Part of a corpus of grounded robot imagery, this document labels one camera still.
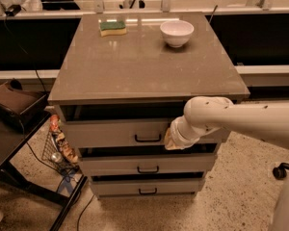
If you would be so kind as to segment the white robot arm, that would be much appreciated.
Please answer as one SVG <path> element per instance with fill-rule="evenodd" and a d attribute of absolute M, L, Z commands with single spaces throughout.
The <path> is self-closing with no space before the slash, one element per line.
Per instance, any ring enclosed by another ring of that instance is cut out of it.
<path fill-rule="evenodd" d="M 222 128 L 289 149 L 289 102 L 235 104 L 225 97 L 194 97 L 171 122 L 164 144 L 168 150 L 189 148 Z M 289 163 L 275 167 L 273 175 L 286 183 L 269 231 L 289 231 Z"/>

